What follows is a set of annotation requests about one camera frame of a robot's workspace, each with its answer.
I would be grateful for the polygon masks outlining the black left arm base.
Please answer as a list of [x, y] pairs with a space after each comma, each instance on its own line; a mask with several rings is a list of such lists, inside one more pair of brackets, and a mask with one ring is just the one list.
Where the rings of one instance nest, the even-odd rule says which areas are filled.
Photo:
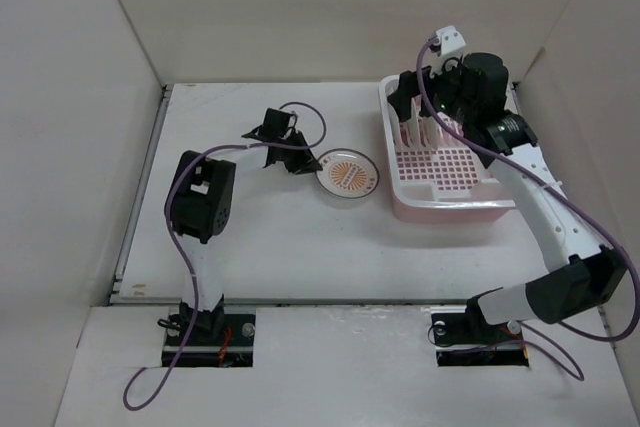
[[[187, 320], [178, 313], [159, 319], [157, 325], [165, 331], [161, 365], [168, 367], [184, 337]], [[256, 315], [254, 312], [225, 314], [222, 327], [214, 333], [195, 327], [176, 363], [185, 368], [250, 368], [253, 366]]]

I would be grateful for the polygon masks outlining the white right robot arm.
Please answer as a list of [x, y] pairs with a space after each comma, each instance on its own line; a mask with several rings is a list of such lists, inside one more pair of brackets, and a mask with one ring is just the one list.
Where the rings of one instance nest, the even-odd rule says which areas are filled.
[[452, 342], [486, 340], [501, 326], [565, 324], [610, 300], [629, 260], [593, 221], [567, 204], [538, 140], [513, 108], [509, 74], [488, 53], [452, 57], [378, 87], [395, 215], [415, 223], [523, 216], [546, 273], [468, 299], [441, 314]]

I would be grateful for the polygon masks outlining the orange sunburst plate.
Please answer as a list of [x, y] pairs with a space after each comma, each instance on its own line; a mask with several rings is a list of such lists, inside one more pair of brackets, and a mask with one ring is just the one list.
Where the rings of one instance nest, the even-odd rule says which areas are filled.
[[379, 169], [364, 153], [347, 148], [331, 149], [318, 158], [315, 173], [319, 186], [328, 194], [347, 200], [368, 197], [380, 182]]
[[399, 124], [400, 144], [405, 150], [412, 150], [420, 143], [415, 141], [413, 133], [413, 127], [409, 122], [402, 122]]

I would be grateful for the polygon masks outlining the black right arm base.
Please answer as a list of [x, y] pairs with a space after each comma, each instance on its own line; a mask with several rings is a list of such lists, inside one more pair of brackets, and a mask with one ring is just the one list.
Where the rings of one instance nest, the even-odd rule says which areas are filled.
[[439, 367], [528, 367], [521, 336], [505, 324], [488, 325], [465, 311], [432, 310], [429, 339]]

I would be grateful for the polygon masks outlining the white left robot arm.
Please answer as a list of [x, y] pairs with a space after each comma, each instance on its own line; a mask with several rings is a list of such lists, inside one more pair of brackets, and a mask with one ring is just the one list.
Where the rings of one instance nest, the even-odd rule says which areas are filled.
[[178, 328], [191, 332], [201, 343], [213, 343], [223, 334], [224, 294], [219, 270], [198, 251], [228, 224], [238, 169], [237, 162], [213, 155], [265, 148], [267, 167], [281, 163], [293, 175], [321, 171], [312, 149], [322, 141], [306, 141], [297, 129], [298, 115], [291, 110], [293, 106], [319, 112], [305, 102], [290, 101], [277, 109], [269, 108], [262, 123], [242, 136], [251, 141], [249, 145], [221, 145], [202, 153], [187, 150], [180, 157], [164, 216], [171, 240], [188, 270]]

